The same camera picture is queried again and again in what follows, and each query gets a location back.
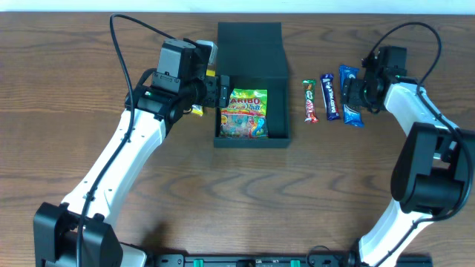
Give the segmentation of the yellow Hacks candy bag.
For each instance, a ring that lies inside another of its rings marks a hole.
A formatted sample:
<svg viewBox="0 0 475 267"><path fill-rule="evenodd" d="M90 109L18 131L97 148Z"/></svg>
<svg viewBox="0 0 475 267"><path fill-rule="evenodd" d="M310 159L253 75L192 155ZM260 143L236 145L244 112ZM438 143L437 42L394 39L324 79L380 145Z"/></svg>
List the yellow Hacks candy bag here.
<svg viewBox="0 0 475 267"><path fill-rule="evenodd" d="M208 68L206 70L206 76L207 77L215 77L216 76L216 70L212 68ZM197 100L195 104L192 105L191 107L191 113L197 116L203 116L205 108L203 106L203 100L205 99L206 94L203 93L200 98Z"/></svg>

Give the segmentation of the Haribo worms candy bag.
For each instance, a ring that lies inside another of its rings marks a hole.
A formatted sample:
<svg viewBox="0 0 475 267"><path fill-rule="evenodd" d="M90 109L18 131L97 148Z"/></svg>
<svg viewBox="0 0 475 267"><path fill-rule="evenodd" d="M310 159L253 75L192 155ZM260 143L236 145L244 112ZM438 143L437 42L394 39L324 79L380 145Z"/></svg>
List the Haribo worms candy bag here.
<svg viewBox="0 0 475 267"><path fill-rule="evenodd" d="M268 137L267 90L235 88L229 105L220 109L219 137L265 139Z"/></svg>

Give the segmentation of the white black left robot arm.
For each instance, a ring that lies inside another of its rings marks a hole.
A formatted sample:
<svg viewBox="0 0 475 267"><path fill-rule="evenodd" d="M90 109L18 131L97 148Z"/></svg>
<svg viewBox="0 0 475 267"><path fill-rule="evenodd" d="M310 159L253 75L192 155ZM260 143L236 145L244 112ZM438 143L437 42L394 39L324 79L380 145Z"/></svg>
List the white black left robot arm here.
<svg viewBox="0 0 475 267"><path fill-rule="evenodd" d="M117 129L82 181L59 205L44 202L33 218L36 266L146 266L142 248L114 232L131 186L171 127L192 105L224 108L229 76L186 82L152 69L125 98Z"/></svg>

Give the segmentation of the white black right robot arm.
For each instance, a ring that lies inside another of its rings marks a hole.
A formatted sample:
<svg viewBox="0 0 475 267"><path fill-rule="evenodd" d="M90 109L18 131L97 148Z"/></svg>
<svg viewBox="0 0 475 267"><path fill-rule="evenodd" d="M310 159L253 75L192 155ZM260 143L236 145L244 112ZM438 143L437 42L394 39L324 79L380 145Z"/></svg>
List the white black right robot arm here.
<svg viewBox="0 0 475 267"><path fill-rule="evenodd" d="M395 266L424 228L461 211L474 181L473 131L448 120L414 78L391 78L383 97L407 138L392 172L390 204L342 266Z"/></svg>

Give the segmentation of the blue Oreo cookie pack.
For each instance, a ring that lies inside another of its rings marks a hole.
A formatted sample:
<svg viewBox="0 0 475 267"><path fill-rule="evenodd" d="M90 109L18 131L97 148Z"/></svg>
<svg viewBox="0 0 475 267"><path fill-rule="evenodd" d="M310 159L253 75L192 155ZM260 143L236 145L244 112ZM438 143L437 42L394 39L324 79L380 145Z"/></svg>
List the blue Oreo cookie pack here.
<svg viewBox="0 0 475 267"><path fill-rule="evenodd" d="M340 77L341 98L344 98L344 82L347 79L356 79L359 69L356 67L341 65L338 69L338 72ZM343 101L341 101L341 103L343 108L344 124L363 128L364 123L361 118L360 108L344 104Z"/></svg>

